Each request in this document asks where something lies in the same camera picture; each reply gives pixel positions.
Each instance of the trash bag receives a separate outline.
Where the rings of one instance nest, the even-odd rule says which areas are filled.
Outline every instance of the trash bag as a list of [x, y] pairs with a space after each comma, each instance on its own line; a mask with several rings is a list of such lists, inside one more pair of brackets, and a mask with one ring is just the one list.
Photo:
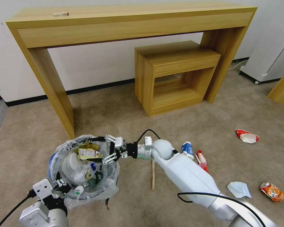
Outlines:
[[79, 145], [84, 145], [86, 142], [99, 145], [97, 149], [103, 154], [103, 158], [109, 156], [109, 144], [106, 142], [92, 141], [95, 138], [93, 135], [82, 135], [76, 139], [68, 140], [64, 144], [57, 147], [55, 153], [50, 157], [48, 166], [48, 177], [54, 182], [57, 180], [57, 175], [71, 186], [71, 190], [66, 194], [64, 203], [67, 208], [87, 204], [96, 200], [105, 200], [112, 197], [119, 190], [117, 187], [120, 166], [118, 162], [112, 162], [101, 166], [103, 179], [93, 188], [84, 191], [80, 196], [76, 195], [74, 189], [77, 185], [73, 184], [62, 172], [62, 163], [70, 152], [78, 149]]

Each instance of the black cable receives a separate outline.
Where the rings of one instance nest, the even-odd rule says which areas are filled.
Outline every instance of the black cable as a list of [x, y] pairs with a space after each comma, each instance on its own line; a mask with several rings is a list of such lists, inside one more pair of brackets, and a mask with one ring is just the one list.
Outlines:
[[23, 199], [20, 203], [17, 204], [17, 206], [15, 206], [6, 216], [5, 218], [2, 219], [2, 221], [0, 222], [0, 226], [3, 224], [3, 222], [18, 208], [21, 206], [21, 204], [23, 204], [26, 200], [29, 199], [29, 196], [25, 197], [25, 199]]
[[156, 135], [156, 137], [158, 137], [158, 139], [160, 139], [160, 137], [159, 137], [153, 130], [151, 130], [151, 129], [146, 129], [146, 130], [142, 133], [142, 135], [139, 137], [139, 139], [136, 141], [136, 143], [139, 142], [140, 139], [142, 139], [142, 137], [144, 136], [144, 134], [145, 134], [146, 132], [148, 132], [148, 131], [151, 131], [153, 134]]
[[3, 224], [3, 222], [5, 222], [5, 220], [18, 208], [20, 207], [26, 200], [28, 200], [29, 198], [33, 198], [36, 196], [36, 193], [33, 189], [31, 189], [28, 192], [28, 195], [20, 202], [18, 203], [0, 222], [0, 226]]
[[233, 201], [233, 202], [236, 202], [242, 206], [244, 206], [245, 208], [247, 208], [250, 212], [253, 213], [254, 216], [256, 216], [256, 218], [259, 220], [259, 222], [261, 223], [261, 225], [263, 227], [266, 227], [266, 225], [264, 224], [264, 222], [262, 221], [262, 219], [248, 206], [246, 206], [244, 203], [236, 200], [236, 199], [233, 199], [233, 198], [229, 198], [229, 197], [226, 197], [226, 196], [222, 196], [222, 195], [217, 195], [217, 194], [212, 194], [212, 193], [205, 193], [205, 192], [180, 192], [177, 194], [178, 198], [181, 199], [183, 202], [186, 202], [186, 203], [192, 203], [193, 201], [188, 201], [188, 200], [184, 200], [183, 198], [181, 198], [180, 195], [210, 195], [210, 196], [215, 196], [215, 197], [219, 197], [219, 198], [222, 198], [222, 199], [227, 199], [227, 200], [230, 200], [230, 201]]

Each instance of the beige carpet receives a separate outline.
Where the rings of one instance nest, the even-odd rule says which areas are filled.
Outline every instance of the beige carpet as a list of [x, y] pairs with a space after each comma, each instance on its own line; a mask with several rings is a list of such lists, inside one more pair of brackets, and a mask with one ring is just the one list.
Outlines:
[[[284, 201], [271, 202], [259, 191], [264, 181], [284, 191], [284, 106], [266, 98], [276, 83], [254, 85], [229, 71], [213, 104], [176, 110], [149, 118], [134, 95], [134, 84], [71, 95], [75, 133], [123, 136], [136, 140], [147, 128], [180, 150], [191, 141], [201, 149], [221, 192], [230, 181], [248, 184], [247, 200], [284, 226]], [[241, 142], [235, 129], [258, 134], [257, 144]], [[10, 107], [0, 130], [0, 220], [46, 177], [55, 148], [67, 140], [66, 132], [48, 100]], [[149, 160], [121, 160], [119, 192], [103, 201], [69, 211], [70, 226], [228, 226], [205, 208], [181, 202], [179, 190], [156, 166], [156, 190], [151, 190]], [[3, 226], [21, 226], [25, 202]]]

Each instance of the small wooden side table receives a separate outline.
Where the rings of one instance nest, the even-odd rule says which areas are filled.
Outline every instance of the small wooden side table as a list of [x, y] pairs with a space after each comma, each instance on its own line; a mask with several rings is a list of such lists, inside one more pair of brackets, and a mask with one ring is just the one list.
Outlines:
[[[135, 94], [149, 116], [202, 102], [220, 54], [193, 41], [135, 48]], [[155, 78], [182, 73], [181, 78]]]

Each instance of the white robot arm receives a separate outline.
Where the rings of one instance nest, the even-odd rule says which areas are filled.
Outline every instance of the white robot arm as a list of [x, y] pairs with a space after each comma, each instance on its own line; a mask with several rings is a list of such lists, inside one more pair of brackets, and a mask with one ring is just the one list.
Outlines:
[[[159, 139], [152, 143], [151, 137], [145, 137], [144, 144], [135, 142], [125, 145], [121, 137], [115, 138], [107, 135], [105, 138], [111, 145], [113, 143], [115, 152], [103, 159], [104, 165], [117, 161], [120, 157], [126, 158], [128, 156], [132, 156], [133, 158], [153, 159], [164, 169], [171, 181], [187, 195], [189, 201], [208, 208], [220, 219], [229, 220], [231, 227], [277, 226], [262, 212], [245, 200], [223, 198], [223, 195], [217, 188], [211, 175], [186, 155], [180, 153], [174, 154], [174, 149], [167, 140]], [[49, 184], [48, 180], [45, 179], [35, 184], [33, 187], [37, 196], [42, 201], [44, 201], [44, 197], [48, 198], [49, 194], [52, 194], [53, 198], [57, 198], [57, 194], [54, 192], [54, 186], [50, 186]], [[40, 195], [36, 185], [41, 185], [43, 188], [47, 185], [50, 190], [48, 190], [46, 194]], [[44, 206], [44, 203], [37, 202], [23, 210], [20, 221], [25, 227], [68, 227], [66, 216], [63, 209], [59, 207], [48, 209]]]

